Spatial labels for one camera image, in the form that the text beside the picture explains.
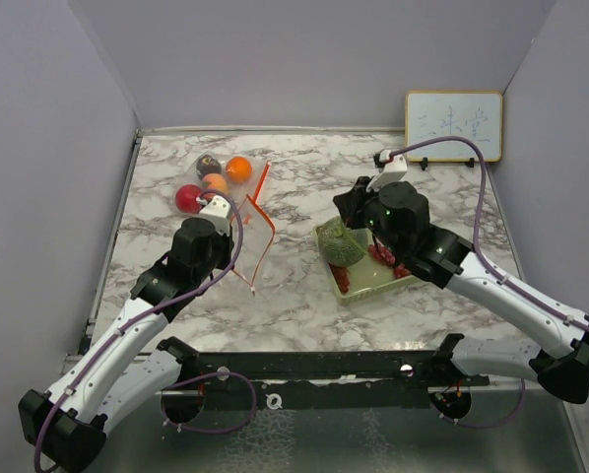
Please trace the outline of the dark purple plum fruit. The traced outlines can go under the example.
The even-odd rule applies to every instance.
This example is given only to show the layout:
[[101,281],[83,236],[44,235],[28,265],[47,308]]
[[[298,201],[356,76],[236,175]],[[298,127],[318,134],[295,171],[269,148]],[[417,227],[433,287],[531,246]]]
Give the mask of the dark purple plum fruit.
[[214,156],[209,154],[199,157],[196,161],[195,168],[199,179],[203,179],[208,174],[222,173],[222,166],[220,162]]

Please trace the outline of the clear zip top bag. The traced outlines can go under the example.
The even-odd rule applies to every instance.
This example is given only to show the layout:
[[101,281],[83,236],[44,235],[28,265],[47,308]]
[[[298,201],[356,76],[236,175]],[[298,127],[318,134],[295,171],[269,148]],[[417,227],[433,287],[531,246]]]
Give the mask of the clear zip top bag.
[[212,193],[208,190],[216,189],[234,202],[245,226],[261,218],[274,230],[273,222],[258,203],[270,168],[266,159],[202,153],[175,179],[170,208],[180,216],[197,214],[201,208],[199,195],[205,193],[205,199],[210,201]]

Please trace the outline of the dark purple grape bunch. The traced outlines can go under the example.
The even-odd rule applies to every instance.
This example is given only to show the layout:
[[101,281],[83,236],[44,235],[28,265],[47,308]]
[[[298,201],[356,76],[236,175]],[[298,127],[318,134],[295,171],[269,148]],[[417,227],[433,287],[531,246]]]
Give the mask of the dark purple grape bunch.
[[412,275],[411,271],[383,245],[370,244],[368,246],[369,255],[382,266],[389,268],[393,272],[395,279],[402,279]]

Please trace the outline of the peach orange pink fruit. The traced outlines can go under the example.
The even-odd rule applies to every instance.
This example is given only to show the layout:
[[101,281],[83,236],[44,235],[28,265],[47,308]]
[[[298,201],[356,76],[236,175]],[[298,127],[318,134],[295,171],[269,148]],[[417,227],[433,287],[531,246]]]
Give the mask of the peach orange pink fruit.
[[204,189],[216,189],[224,194],[229,193],[229,185],[227,180],[216,172],[208,173],[202,178],[202,185]]

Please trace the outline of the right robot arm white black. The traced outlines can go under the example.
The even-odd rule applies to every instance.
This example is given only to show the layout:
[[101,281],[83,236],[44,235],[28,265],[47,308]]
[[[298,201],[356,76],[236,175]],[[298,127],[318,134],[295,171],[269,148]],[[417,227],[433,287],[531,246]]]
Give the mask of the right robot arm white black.
[[447,289],[515,326],[529,345],[468,337],[431,362],[433,377],[453,385],[466,374],[539,383],[572,404],[589,397],[589,312],[562,304],[484,257],[477,246],[431,223],[425,196],[403,181],[374,190],[366,176],[334,197],[351,230],[367,229],[418,279]]

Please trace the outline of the green netted melon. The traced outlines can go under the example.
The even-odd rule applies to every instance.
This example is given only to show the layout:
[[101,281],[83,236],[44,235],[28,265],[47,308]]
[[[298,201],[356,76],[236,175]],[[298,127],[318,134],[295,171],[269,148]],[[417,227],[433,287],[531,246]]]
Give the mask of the green netted melon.
[[329,264],[347,268],[364,258],[368,234],[364,229],[351,230],[340,217],[334,217],[317,228],[317,241],[321,256]]

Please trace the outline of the clear zip bag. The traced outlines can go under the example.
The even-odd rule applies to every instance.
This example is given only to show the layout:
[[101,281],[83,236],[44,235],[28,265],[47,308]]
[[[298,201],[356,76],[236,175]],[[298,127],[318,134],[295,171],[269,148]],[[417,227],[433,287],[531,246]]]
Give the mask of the clear zip bag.
[[216,189],[234,202],[245,226],[261,218],[274,230],[273,222],[258,203],[270,168],[266,159],[202,153],[175,179],[170,208],[180,216],[197,214],[201,208],[199,195],[205,193],[205,199],[210,201],[212,193],[208,190]]
[[275,238],[275,226],[263,209],[246,195],[237,207],[241,225],[230,213],[234,250],[239,247],[239,255],[234,263],[232,273],[246,284],[255,296],[260,283],[267,255]]

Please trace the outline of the red apple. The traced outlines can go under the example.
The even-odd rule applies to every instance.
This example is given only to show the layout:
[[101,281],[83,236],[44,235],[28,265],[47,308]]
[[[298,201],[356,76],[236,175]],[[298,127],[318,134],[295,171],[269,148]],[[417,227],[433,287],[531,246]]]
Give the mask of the red apple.
[[198,201],[202,189],[195,184],[185,184],[180,186],[174,195],[174,203],[177,210],[185,214],[197,214],[202,209],[202,204]]

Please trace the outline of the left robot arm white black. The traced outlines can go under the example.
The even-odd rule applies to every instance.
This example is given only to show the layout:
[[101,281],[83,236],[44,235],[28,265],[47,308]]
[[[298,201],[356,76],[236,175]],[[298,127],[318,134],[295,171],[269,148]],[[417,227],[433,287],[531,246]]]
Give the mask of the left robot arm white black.
[[33,466],[47,457],[66,472],[82,472],[107,436],[157,390],[182,389],[197,366],[183,355],[135,357],[196,297],[231,269],[238,253],[228,217],[200,214],[182,222],[170,250],[142,273],[118,316],[67,374],[45,391],[29,390],[18,409]]

